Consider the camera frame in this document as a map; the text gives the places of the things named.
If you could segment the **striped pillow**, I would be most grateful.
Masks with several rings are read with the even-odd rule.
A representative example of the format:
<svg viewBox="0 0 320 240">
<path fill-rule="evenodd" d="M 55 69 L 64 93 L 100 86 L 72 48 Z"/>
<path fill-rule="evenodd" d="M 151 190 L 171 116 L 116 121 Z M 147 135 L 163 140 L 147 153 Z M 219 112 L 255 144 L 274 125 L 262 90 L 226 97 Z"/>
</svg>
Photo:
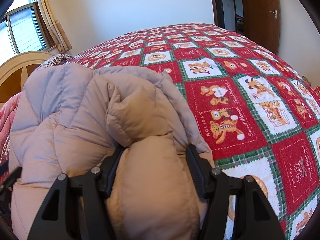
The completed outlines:
<svg viewBox="0 0 320 240">
<path fill-rule="evenodd" d="M 71 58 L 72 57 L 70 55 L 65 54 L 65 53 L 54 55 L 51 58 L 49 58 L 48 60 L 44 61 L 44 63 L 39 65 L 36 68 L 36 70 L 43 69 L 43 68 L 46 68 L 46 67 L 62 65 L 64 63 L 66 63 Z"/>
</svg>

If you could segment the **brown wooden door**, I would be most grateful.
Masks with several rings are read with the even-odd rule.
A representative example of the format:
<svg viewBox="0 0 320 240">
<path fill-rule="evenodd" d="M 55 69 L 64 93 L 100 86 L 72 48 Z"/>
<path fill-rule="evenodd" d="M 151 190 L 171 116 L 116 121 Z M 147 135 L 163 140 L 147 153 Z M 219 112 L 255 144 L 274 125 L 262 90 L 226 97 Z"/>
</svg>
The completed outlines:
<svg viewBox="0 0 320 240">
<path fill-rule="evenodd" d="M 278 53 L 280 35 L 279 0 L 242 0 L 244 35 Z"/>
</svg>

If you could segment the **red teddy bear bedspread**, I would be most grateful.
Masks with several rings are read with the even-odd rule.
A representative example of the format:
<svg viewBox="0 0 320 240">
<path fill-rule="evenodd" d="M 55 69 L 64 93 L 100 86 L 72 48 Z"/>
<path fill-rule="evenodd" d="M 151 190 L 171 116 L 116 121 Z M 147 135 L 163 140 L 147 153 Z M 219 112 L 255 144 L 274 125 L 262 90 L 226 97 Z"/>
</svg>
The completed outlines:
<svg viewBox="0 0 320 240">
<path fill-rule="evenodd" d="M 168 74 L 212 151 L 210 165 L 253 176 L 285 239 L 319 239 L 319 96 L 280 57 L 235 32 L 191 23 L 128 33 L 60 66 L 72 63 Z M 19 239 L 11 210 L 1 223 L 2 238 Z"/>
</svg>

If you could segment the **cream wooden headboard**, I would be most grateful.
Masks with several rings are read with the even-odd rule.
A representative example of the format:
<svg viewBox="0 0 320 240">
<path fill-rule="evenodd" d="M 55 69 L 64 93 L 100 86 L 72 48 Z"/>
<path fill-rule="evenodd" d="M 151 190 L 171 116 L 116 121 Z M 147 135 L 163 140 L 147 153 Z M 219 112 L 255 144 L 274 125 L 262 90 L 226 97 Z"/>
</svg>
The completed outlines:
<svg viewBox="0 0 320 240">
<path fill-rule="evenodd" d="M 30 74 L 53 54 L 29 51 L 18 54 L 1 65 L 1 107 L 19 93 Z"/>
</svg>

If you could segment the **pink folded quilt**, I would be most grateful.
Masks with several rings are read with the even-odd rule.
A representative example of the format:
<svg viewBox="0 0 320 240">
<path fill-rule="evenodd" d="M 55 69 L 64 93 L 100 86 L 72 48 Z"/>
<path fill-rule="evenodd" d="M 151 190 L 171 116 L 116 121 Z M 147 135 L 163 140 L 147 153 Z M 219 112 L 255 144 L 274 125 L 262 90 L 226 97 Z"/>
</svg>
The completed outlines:
<svg viewBox="0 0 320 240">
<path fill-rule="evenodd" d="M 11 97 L 1 107 L 1 183 L 8 176 L 9 151 L 10 151 L 10 130 L 16 114 L 21 92 Z"/>
</svg>

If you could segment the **beige quilted down jacket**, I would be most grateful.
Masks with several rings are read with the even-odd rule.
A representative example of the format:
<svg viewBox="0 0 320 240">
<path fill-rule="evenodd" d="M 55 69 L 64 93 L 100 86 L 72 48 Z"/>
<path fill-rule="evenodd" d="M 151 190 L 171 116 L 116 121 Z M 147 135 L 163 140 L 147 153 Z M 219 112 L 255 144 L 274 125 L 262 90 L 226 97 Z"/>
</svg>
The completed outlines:
<svg viewBox="0 0 320 240">
<path fill-rule="evenodd" d="M 26 81 L 9 133 L 12 229 L 27 239 L 58 176 L 81 176 L 125 148 L 104 202 L 118 239 L 195 239 L 207 204 L 185 160 L 212 151 L 171 77 L 145 67 L 46 67 Z"/>
</svg>

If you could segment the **window with metal frame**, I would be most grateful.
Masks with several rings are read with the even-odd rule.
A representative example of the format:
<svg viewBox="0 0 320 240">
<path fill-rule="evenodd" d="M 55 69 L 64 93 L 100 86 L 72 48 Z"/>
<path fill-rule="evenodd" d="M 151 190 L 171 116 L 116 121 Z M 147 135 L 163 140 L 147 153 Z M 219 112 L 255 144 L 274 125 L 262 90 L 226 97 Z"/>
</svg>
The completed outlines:
<svg viewBox="0 0 320 240">
<path fill-rule="evenodd" d="M 50 48 L 36 0 L 14 0 L 1 18 L 1 63 L 29 51 Z"/>
</svg>

